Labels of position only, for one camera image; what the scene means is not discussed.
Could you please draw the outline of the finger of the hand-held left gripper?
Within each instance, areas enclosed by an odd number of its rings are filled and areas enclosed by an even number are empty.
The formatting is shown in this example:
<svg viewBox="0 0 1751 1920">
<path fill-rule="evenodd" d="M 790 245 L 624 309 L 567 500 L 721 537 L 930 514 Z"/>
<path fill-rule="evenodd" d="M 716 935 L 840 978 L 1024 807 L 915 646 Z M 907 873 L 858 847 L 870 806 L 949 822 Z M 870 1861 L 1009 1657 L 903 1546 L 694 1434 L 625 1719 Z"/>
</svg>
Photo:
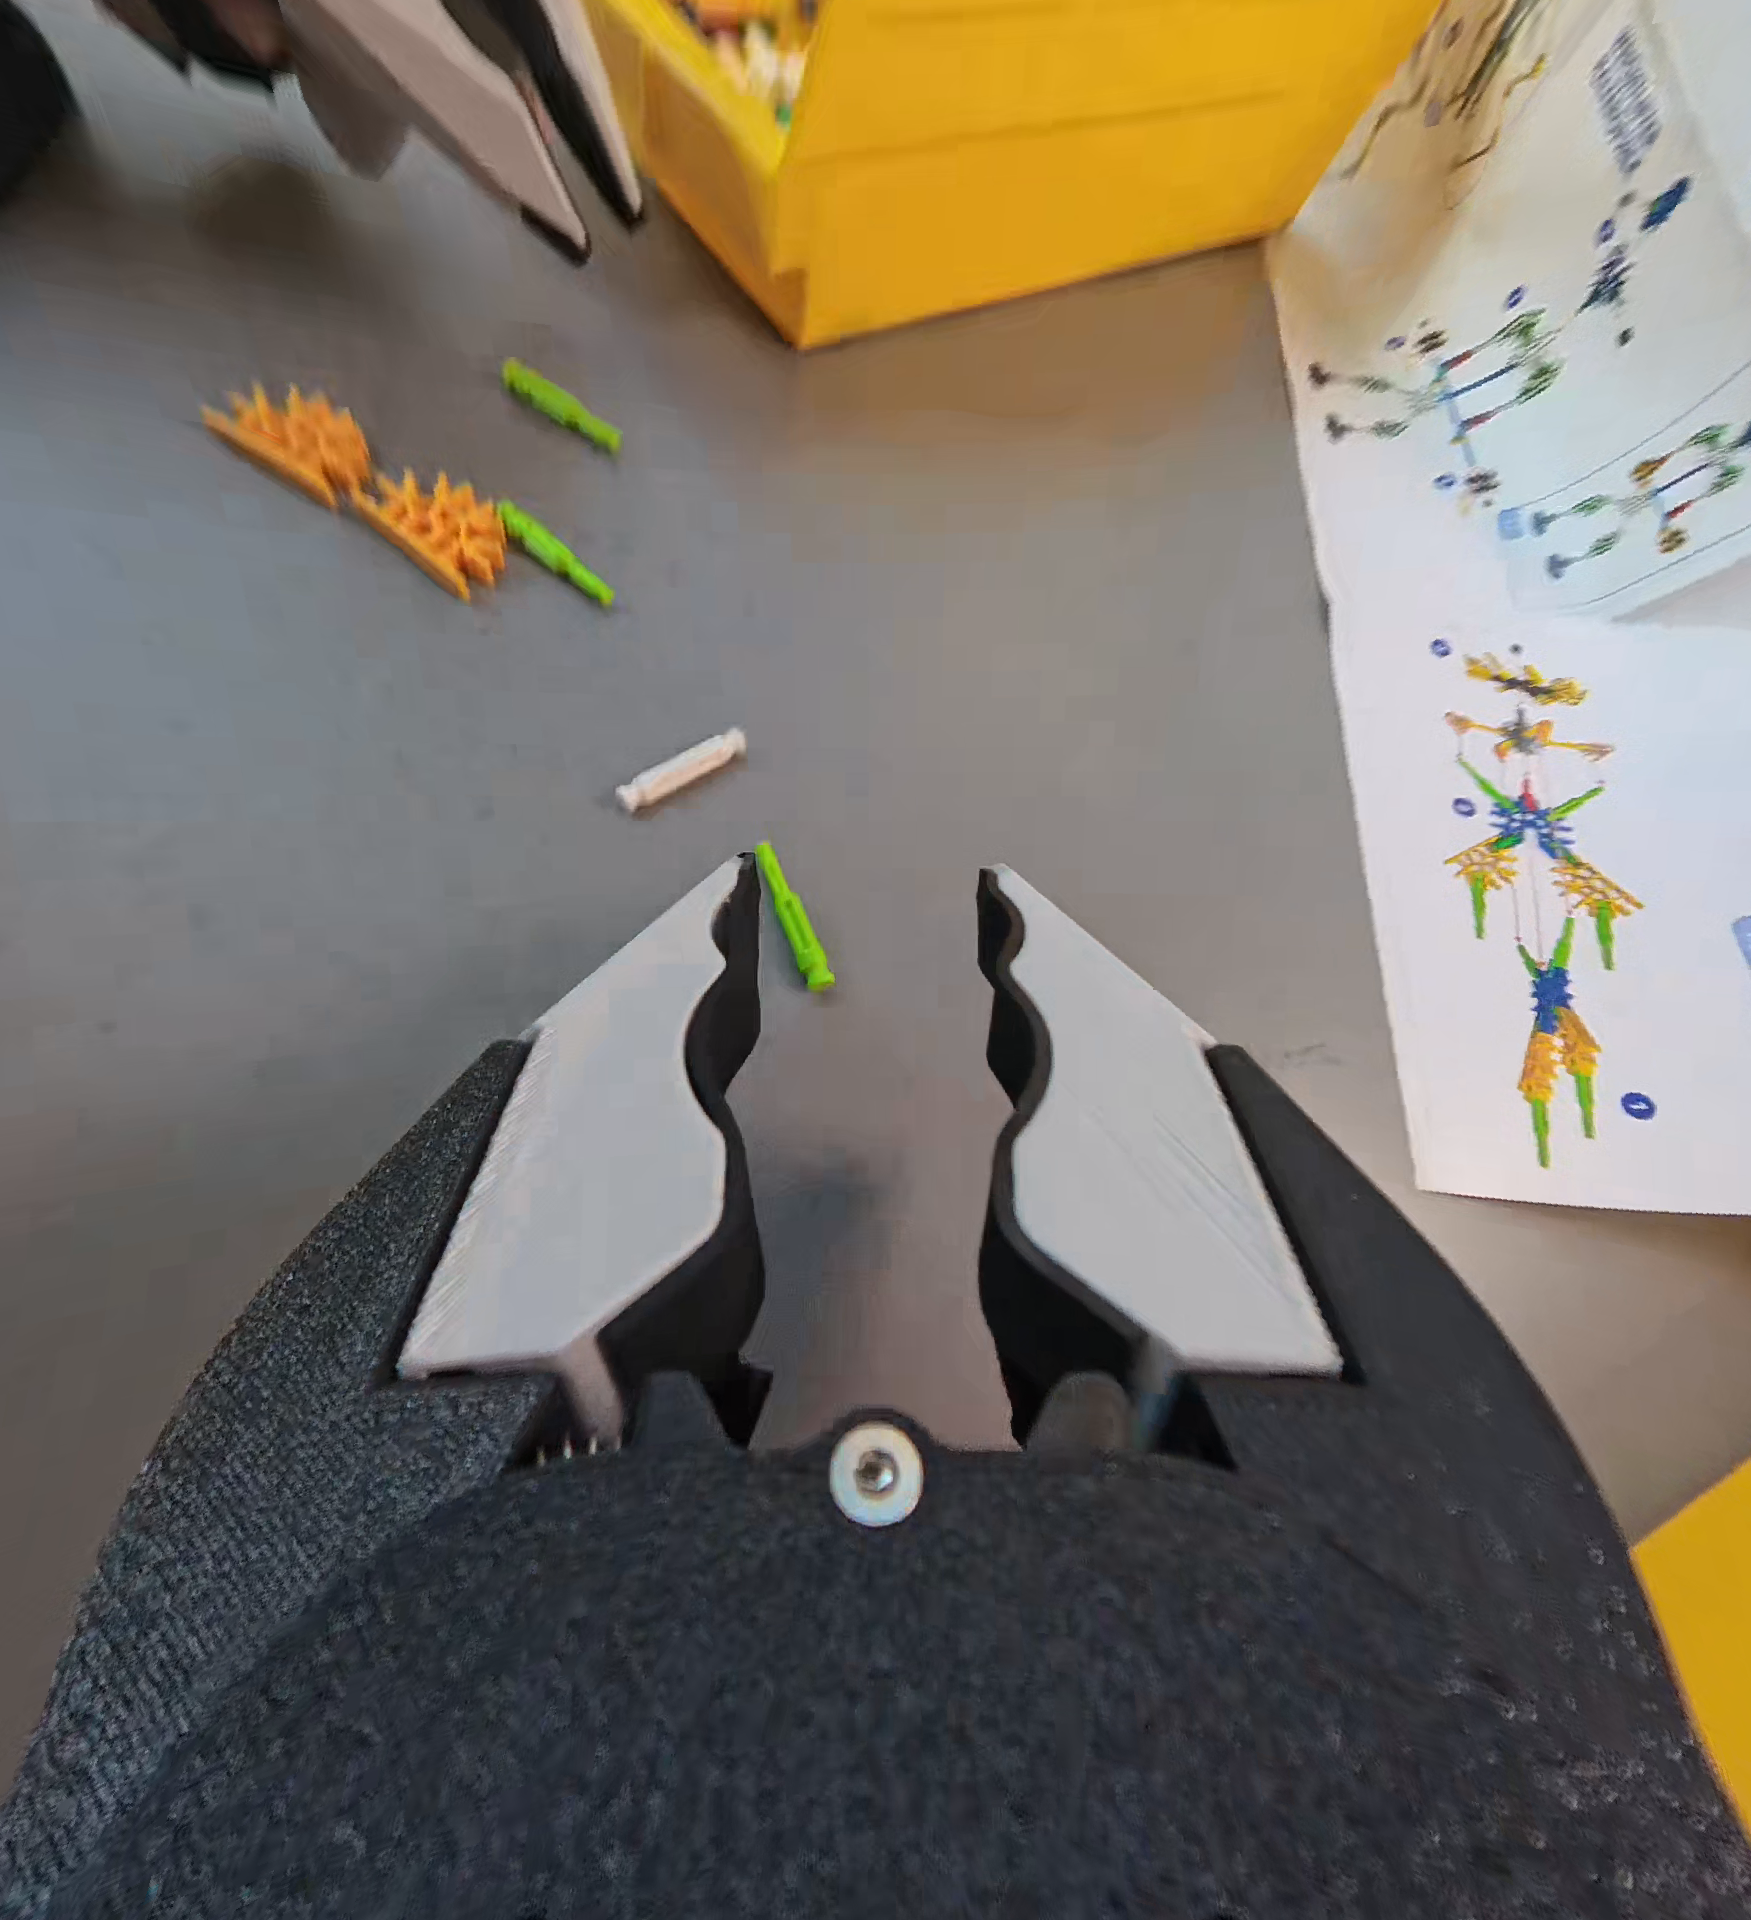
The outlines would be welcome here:
<svg viewBox="0 0 1751 1920">
<path fill-rule="evenodd" d="M 340 163 L 383 177 L 409 137 L 572 262 L 592 238 L 525 88 L 438 3 L 282 3 L 286 64 Z"/>
<path fill-rule="evenodd" d="M 495 3 L 493 17 L 562 147 L 621 226 L 637 228 L 646 217 L 641 179 L 587 4 Z"/>
</svg>

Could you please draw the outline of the pile of rods and connectors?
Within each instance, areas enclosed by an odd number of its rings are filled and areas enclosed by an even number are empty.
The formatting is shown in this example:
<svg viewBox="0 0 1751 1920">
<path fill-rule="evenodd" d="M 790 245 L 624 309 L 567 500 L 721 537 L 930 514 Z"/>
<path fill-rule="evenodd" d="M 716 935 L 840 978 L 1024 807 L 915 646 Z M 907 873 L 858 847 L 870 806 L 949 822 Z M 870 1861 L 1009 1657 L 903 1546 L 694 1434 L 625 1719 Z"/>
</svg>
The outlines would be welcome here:
<svg viewBox="0 0 1751 1920">
<path fill-rule="evenodd" d="M 807 79 L 818 3 L 673 3 L 721 73 L 788 131 Z"/>
</svg>

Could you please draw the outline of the lime green rod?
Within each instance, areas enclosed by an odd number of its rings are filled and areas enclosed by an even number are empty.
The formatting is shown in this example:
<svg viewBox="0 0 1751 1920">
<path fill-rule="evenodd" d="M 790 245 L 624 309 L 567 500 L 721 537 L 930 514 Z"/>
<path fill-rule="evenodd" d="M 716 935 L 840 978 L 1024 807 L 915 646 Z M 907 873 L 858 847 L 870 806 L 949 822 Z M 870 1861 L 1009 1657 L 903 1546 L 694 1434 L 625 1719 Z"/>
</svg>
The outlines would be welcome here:
<svg viewBox="0 0 1751 1920">
<path fill-rule="evenodd" d="M 508 357 L 503 362 L 499 378 L 503 389 L 541 420 L 548 420 L 552 426 L 575 435 L 600 453 L 609 456 L 621 453 L 621 431 L 594 412 L 577 396 L 551 382 L 545 374 L 527 367 L 527 363 L 517 357 Z"/>
<path fill-rule="evenodd" d="M 774 847 L 765 839 L 754 847 L 754 866 L 774 923 L 786 943 L 790 964 L 809 993 L 827 993 L 835 987 L 837 975 L 830 962 L 809 910 L 797 890 L 790 885 L 783 861 Z"/>
<path fill-rule="evenodd" d="M 600 610 L 616 606 L 616 589 L 590 570 L 559 537 L 508 499 L 495 503 L 507 541 L 545 574 L 587 597 Z"/>
</svg>

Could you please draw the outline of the white building instruction sheet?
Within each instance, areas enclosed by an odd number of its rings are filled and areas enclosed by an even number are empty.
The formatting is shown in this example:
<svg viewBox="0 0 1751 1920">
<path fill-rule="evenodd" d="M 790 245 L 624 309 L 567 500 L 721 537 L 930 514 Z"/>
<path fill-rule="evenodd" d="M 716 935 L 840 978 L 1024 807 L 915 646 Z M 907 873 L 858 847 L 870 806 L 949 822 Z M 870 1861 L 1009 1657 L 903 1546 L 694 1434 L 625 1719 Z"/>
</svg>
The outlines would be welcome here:
<svg viewBox="0 0 1751 1920">
<path fill-rule="evenodd" d="M 1751 1215 L 1751 4 L 1434 4 L 1268 273 L 1417 1185 Z"/>
</svg>

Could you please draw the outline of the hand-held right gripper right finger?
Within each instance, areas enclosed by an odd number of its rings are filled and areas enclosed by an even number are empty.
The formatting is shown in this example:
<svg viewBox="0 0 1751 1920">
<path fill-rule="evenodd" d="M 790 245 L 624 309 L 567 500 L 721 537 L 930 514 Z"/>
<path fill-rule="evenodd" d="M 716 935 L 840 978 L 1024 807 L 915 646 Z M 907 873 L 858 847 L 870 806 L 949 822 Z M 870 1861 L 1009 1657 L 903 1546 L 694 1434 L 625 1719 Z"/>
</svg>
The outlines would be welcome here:
<svg viewBox="0 0 1751 1920">
<path fill-rule="evenodd" d="M 979 876 L 989 1068 L 1011 1111 L 1005 1282 L 1176 1373 L 1320 1377 L 1344 1356 L 1232 1117 L 1213 1037 L 1009 866 Z"/>
</svg>

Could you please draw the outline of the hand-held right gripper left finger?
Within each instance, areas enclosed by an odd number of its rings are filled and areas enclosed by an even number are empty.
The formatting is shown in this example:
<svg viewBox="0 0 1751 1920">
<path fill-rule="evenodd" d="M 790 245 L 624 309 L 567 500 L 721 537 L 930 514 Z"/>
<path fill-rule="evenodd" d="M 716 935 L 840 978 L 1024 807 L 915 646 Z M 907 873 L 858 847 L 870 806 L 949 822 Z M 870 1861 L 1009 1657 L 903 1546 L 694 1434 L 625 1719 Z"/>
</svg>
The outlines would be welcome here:
<svg viewBox="0 0 1751 1920">
<path fill-rule="evenodd" d="M 765 1261 L 726 1094 L 761 1028 L 761 880 L 740 853 L 528 1029 L 400 1376 L 733 1367 Z"/>
</svg>

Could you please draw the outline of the yellow snowflake connector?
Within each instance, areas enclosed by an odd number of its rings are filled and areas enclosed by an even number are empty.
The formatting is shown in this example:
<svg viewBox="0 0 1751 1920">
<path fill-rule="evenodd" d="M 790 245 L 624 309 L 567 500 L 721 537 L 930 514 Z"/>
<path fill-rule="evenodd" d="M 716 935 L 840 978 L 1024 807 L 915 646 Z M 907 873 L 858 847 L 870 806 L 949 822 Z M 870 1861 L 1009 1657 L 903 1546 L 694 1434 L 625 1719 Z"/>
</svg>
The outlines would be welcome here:
<svg viewBox="0 0 1751 1920">
<path fill-rule="evenodd" d="M 200 421 L 221 447 L 329 510 L 365 492 L 373 474 L 359 420 L 296 385 L 273 398 L 256 383 L 247 394 L 229 394 L 221 407 L 203 405 Z"/>
</svg>

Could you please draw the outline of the short white rod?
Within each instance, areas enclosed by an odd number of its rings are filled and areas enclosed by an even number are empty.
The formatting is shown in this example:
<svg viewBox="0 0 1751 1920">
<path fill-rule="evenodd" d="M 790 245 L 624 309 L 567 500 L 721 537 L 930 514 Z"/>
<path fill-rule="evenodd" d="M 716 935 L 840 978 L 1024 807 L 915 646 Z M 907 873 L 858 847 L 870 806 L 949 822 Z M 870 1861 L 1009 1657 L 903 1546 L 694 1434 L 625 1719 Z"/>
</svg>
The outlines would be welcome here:
<svg viewBox="0 0 1751 1920">
<path fill-rule="evenodd" d="M 666 761 L 647 766 L 631 780 L 624 780 L 616 790 L 616 804 L 630 818 L 649 813 L 697 785 L 716 778 L 745 756 L 747 735 L 740 729 L 714 733 Z"/>
</svg>

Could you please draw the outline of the orange fan connector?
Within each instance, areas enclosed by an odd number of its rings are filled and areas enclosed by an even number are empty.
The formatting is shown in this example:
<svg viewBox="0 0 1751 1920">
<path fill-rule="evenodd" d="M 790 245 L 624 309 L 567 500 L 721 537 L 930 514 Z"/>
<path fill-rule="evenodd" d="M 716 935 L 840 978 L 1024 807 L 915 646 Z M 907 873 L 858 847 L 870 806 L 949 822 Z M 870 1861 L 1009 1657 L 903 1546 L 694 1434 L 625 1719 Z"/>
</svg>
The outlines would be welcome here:
<svg viewBox="0 0 1751 1920">
<path fill-rule="evenodd" d="M 470 482 L 440 472 L 424 486 L 408 470 L 402 479 L 375 472 L 349 492 L 354 513 L 461 604 L 474 589 L 495 589 L 508 564 L 508 533 L 500 503 Z"/>
</svg>

